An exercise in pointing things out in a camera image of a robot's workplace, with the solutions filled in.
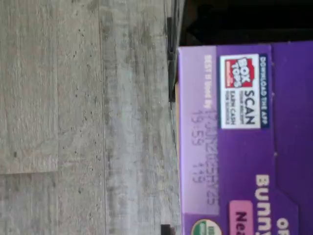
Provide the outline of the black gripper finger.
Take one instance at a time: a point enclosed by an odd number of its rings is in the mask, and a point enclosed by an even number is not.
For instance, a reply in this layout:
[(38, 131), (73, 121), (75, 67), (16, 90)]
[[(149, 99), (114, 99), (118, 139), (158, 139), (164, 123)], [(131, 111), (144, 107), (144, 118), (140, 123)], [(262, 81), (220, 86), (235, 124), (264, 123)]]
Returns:
[(161, 235), (175, 235), (176, 231), (175, 231), (175, 228), (172, 227), (170, 224), (161, 224), (160, 234)]

